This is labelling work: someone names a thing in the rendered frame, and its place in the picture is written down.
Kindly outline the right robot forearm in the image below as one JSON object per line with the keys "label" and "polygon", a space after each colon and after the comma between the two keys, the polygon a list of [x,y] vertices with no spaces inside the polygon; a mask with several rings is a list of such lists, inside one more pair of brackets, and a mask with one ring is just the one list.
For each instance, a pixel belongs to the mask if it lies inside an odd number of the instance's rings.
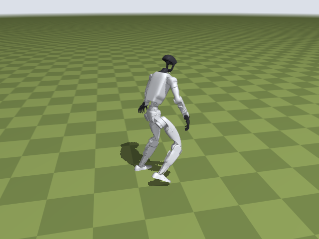
{"label": "right robot forearm", "polygon": [[180,100],[181,100],[181,103],[177,105],[178,108],[180,109],[181,113],[183,114],[183,117],[184,117],[184,115],[188,115],[188,117],[189,117],[189,113],[187,112],[187,109],[185,107],[185,104],[184,104],[181,96],[180,96]]}

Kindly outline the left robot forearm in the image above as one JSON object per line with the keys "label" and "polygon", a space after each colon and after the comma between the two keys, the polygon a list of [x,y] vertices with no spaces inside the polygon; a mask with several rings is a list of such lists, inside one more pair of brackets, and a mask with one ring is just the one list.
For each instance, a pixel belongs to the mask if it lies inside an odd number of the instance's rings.
{"label": "left robot forearm", "polygon": [[147,94],[146,94],[146,92],[145,92],[145,99],[144,99],[144,102],[145,102],[145,106],[148,106],[150,101],[146,99],[146,95],[147,95]]}

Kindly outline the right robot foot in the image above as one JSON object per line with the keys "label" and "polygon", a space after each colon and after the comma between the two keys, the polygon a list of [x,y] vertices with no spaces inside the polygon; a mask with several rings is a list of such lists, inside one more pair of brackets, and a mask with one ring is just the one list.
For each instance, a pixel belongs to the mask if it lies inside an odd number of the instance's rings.
{"label": "right robot foot", "polygon": [[160,179],[160,180],[163,180],[163,181],[166,181],[166,182],[171,182],[169,179],[167,179],[164,175],[160,175],[159,173],[155,172],[153,175],[152,175],[153,178],[156,178],[156,179]]}

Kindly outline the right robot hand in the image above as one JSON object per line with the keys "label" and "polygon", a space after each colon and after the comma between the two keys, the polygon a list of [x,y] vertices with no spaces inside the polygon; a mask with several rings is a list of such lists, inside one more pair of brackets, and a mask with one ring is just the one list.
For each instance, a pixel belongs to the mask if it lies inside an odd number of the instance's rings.
{"label": "right robot hand", "polygon": [[188,117],[188,115],[184,115],[184,119],[186,120],[186,123],[187,123],[187,126],[185,126],[186,127],[185,131],[189,130],[189,123],[190,123],[189,118],[190,117]]}

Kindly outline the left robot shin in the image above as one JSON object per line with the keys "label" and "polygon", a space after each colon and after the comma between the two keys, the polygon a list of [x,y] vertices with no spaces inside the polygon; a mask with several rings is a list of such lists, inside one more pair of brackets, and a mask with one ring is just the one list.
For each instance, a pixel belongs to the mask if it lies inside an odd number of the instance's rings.
{"label": "left robot shin", "polygon": [[[158,142],[159,143],[159,142]],[[158,145],[157,145],[158,146]],[[140,161],[140,166],[143,167],[144,164],[147,162],[148,158],[151,157],[157,146],[153,147],[149,145],[149,142],[146,144],[145,150],[143,151],[143,156]]]}

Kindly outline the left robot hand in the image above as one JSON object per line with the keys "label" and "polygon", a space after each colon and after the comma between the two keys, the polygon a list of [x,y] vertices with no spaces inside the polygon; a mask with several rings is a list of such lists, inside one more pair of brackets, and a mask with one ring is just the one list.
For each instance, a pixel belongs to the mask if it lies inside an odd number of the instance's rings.
{"label": "left robot hand", "polygon": [[[138,112],[139,112],[139,113],[141,113],[141,112],[143,113],[145,107],[146,107],[146,109],[148,109],[147,106],[145,106],[145,102],[143,102],[143,104],[139,107]],[[145,112],[145,111],[144,111],[144,112]]]}

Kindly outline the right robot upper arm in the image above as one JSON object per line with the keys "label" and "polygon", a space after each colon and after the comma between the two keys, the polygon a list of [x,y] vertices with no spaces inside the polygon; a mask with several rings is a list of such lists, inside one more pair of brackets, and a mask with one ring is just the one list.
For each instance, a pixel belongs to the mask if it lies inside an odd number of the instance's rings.
{"label": "right robot upper arm", "polygon": [[180,100],[179,89],[177,85],[177,78],[172,76],[167,76],[166,78],[167,78],[166,82],[168,85],[170,85],[171,91],[174,95],[174,99],[173,99],[174,103],[180,104],[181,100]]}

